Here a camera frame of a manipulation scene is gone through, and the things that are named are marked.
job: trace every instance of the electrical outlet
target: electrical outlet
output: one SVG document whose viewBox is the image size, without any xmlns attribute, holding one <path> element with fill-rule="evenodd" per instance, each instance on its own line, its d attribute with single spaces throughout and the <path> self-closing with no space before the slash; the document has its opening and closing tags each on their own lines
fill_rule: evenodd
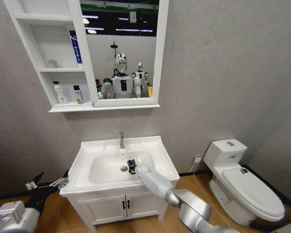
<svg viewBox="0 0 291 233">
<path fill-rule="evenodd" d="M 195 157 L 194 160 L 193 160 L 193 164 L 199 164 L 200 161 L 202 161 L 201 157 L 199 157 L 199 158 Z"/>
</svg>

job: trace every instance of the humanoid robot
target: humanoid robot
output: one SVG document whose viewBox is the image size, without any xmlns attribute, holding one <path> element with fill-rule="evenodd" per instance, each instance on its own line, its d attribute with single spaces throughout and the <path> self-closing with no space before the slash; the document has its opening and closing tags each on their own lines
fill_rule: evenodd
<svg viewBox="0 0 291 233">
<path fill-rule="evenodd" d="M 137 80 L 137 78 L 139 78 L 140 82 L 141 82 L 141 95 L 138 95 L 136 93 L 137 98 L 149 97 L 149 92 L 148 92 L 147 86 L 150 85 L 150 83 L 148 81 L 148 77 L 149 77 L 148 72 L 143 72 L 142 63 L 139 62 L 138 63 L 138 71 L 136 73 L 132 73 L 132 78 L 134 79 L 134 82 L 135 82 L 135 80 Z"/>
<path fill-rule="evenodd" d="M 141 96 L 141 80 L 133 79 L 125 72 L 127 69 L 127 59 L 122 53 L 119 53 L 115 58 L 115 65 L 117 74 L 110 79 L 104 79 L 101 91 L 98 92 L 98 98 L 100 100 L 106 99 L 106 94 L 113 86 L 115 99 L 131 98 L 134 93 L 136 96 Z"/>
</svg>

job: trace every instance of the toilet seat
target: toilet seat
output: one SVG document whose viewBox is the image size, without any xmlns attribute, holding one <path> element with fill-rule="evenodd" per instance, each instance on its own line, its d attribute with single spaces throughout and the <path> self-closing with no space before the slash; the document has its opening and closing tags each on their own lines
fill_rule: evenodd
<svg viewBox="0 0 291 233">
<path fill-rule="evenodd" d="M 238 167 L 223 171 L 222 176 L 248 206 L 274 218 L 284 216 L 279 197 L 250 171 Z"/>
</svg>

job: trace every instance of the lotion bottle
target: lotion bottle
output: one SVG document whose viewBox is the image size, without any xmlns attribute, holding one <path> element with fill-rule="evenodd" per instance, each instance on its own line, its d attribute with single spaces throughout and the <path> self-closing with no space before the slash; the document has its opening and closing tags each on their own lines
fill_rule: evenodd
<svg viewBox="0 0 291 233">
<path fill-rule="evenodd" d="M 55 84 L 54 90 L 57 92 L 58 95 L 58 102 L 60 104 L 66 104 L 68 103 L 66 96 L 63 94 L 62 88 L 58 85 L 58 81 L 53 82 Z"/>
<path fill-rule="evenodd" d="M 84 99 L 83 99 L 82 91 L 80 90 L 79 85 L 74 85 L 73 89 L 74 89 L 74 94 L 76 95 L 78 104 L 83 104 Z"/>
</svg>

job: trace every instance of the sink drain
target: sink drain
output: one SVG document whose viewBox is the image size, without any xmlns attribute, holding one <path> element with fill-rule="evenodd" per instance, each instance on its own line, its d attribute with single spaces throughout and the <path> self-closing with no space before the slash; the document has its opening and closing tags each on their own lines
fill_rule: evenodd
<svg viewBox="0 0 291 233">
<path fill-rule="evenodd" d="M 121 166 L 121 171 L 127 171 L 128 167 L 127 166 Z"/>
</svg>

